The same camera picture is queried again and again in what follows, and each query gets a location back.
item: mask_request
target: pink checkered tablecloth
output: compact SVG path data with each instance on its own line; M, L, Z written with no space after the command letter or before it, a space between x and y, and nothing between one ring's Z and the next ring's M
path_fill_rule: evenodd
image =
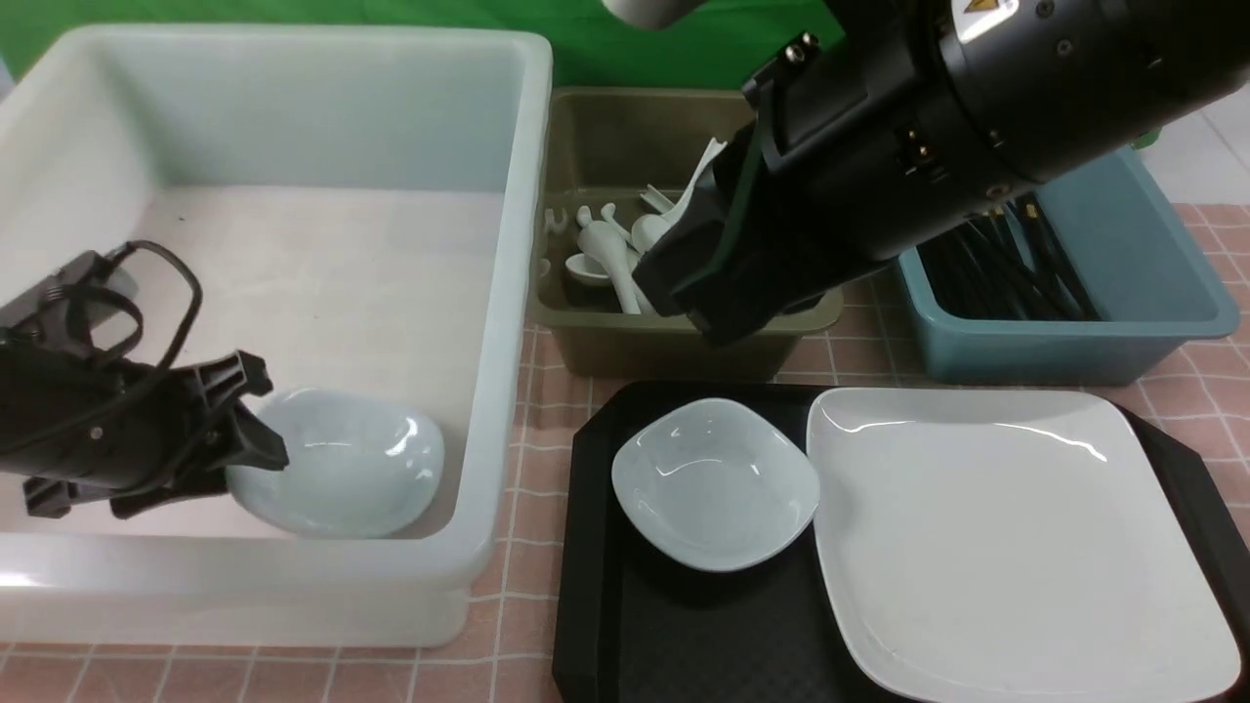
M1178 205L1250 313L1250 208ZM845 289L828 334L779 383L931 385L892 275ZM550 678L574 432L622 379L569 375L551 335L525 333L511 474L469 624L438 649L0 644L2 703L556 703ZM1250 328L1182 348L1138 384L1086 389L1201 452L1250 538Z

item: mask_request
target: blue bin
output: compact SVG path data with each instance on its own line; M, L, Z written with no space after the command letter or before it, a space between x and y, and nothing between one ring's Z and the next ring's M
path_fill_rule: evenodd
M942 383L1126 385L1241 314L1131 149L1038 191L1101 323L966 320L938 305L920 255L899 256L925 370Z

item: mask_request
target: yellow warning sticker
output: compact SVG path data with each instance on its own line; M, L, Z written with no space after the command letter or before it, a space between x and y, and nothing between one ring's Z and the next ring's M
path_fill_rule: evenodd
M1002 0L972 0L968 4L968 9L964 10L965 15L971 15L974 13L991 13L1002 6Z

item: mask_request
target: white square plate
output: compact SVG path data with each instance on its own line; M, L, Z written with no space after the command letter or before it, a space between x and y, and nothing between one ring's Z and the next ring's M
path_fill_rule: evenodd
M942 703L1180 703L1241 672L1128 420L1069 392L845 388L808 419L855 662Z

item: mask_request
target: white wall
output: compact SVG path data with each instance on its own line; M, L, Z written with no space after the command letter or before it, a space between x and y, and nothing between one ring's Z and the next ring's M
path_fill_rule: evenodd
M1250 204L1250 86L1165 126L1141 160L1172 203Z

